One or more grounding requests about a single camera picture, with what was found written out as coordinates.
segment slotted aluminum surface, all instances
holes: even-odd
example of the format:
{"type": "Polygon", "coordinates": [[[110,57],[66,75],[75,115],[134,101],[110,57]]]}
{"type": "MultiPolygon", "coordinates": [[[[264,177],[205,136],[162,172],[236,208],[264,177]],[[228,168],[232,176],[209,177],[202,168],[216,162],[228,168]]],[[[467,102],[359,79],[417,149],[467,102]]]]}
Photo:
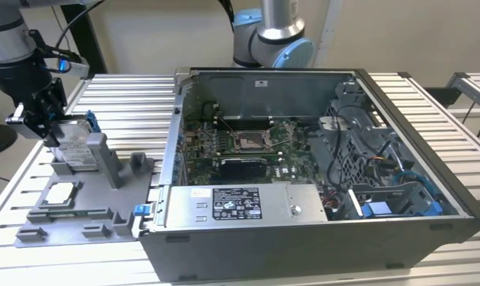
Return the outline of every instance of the slotted aluminum surface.
{"type": "MultiPolygon", "coordinates": [[[[396,73],[372,76],[480,201],[480,142],[476,137],[412,79],[403,79],[396,73]]],[[[101,125],[105,126],[111,139],[110,146],[123,152],[125,156],[133,151],[146,151],[153,158],[161,160],[173,97],[171,76],[103,75],[82,82],[70,109],[73,108],[74,112],[85,112],[87,109],[97,111],[101,125]]],[[[157,283],[157,274],[138,242],[22,249],[11,246],[26,213],[35,204],[53,173],[47,165],[51,160],[51,153],[38,144],[0,196],[0,283],[157,283]]],[[[155,198],[157,194],[154,183],[149,200],[155,198]]],[[[208,285],[353,284],[480,285],[480,233],[463,244],[440,247],[412,269],[208,285]]]]}
{"type": "Polygon", "coordinates": [[[480,106],[480,73],[457,73],[448,86],[457,88],[480,106]]]}

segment robotic arm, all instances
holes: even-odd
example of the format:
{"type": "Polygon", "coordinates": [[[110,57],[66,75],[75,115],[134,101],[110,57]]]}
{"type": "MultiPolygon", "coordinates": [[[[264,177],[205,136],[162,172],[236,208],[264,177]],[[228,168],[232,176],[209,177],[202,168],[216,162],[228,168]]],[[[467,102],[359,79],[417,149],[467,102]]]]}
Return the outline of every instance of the robotic arm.
{"type": "Polygon", "coordinates": [[[78,4],[77,0],[0,0],[0,90],[11,97],[15,112],[7,124],[26,137],[43,139],[47,147],[59,143],[51,131],[50,121],[63,119],[66,95],[59,78],[51,72],[47,58],[83,63],[73,52],[49,46],[38,30],[28,30],[20,8],[44,5],[78,4]]]}
{"type": "MultiPolygon", "coordinates": [[[[0,90],[12,98],[15,112],[7,124],[26,138],[59,147],[51,122],[70,119],[62,80],[53,73],[67,73],[86,61],[78,54],[49,46],[38,30],[28,30],[20,8],[89,4],[95,0],[0,0],[0,90]],[[47,58],[70,67],[51,69],[47,58]]],[[[234,17],[234,62],[244,67],[306,67],[313,54],[304,38],[304,20],[297,0],[262,0],[261,9],[240,11],[234,17]]]]}

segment white wall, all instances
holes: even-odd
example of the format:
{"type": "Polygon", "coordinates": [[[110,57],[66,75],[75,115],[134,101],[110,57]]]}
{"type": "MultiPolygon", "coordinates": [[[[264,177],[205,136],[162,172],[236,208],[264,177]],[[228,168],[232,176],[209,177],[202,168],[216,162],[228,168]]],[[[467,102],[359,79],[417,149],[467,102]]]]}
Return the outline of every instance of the white wall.
{"type": "MultiPolygon", "coordinates": [[[[260,0],[233,0],[236,12],[260,0]]],[[[306,36],[318,43],[329,0],[300,0],[306,36]]],[[[217,0],[109,0],[93,13],[110,72],[173,73],[232,65],[233,33],[217,0]]]]}
{"type": "Polygon", "coordinates": [[[344,0],[322,67],[409,72],[443,86],[480,72],[480,0],[344,0]]]}

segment open computer chassis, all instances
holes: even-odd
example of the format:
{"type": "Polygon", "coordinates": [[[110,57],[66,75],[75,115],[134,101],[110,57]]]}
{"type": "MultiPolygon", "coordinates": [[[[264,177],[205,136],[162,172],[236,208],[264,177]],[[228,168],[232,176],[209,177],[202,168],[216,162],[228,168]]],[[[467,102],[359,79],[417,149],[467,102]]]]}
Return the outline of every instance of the open computer chassis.
{"type": "Polygon", "coordinates": [[[359,69],[187,69],[154,218],[162,281],[409,268],[480,204],[359,69]]]}

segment warning label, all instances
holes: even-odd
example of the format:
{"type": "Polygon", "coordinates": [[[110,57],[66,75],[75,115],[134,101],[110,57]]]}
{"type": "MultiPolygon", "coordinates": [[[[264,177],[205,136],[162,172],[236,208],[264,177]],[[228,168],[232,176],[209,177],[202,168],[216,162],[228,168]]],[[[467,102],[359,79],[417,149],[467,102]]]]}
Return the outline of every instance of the warning label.
{"type": "Polygon", "coordinates": [[[214,219],[262,219],[258,188],[214,189],[214,219]]]}
{"type": "Polygon", "coordinates": [[[59,151],[65,162],[70,166],[95,164],[95,159],[87,147],[86,141],[61,142],[59,151]]]}

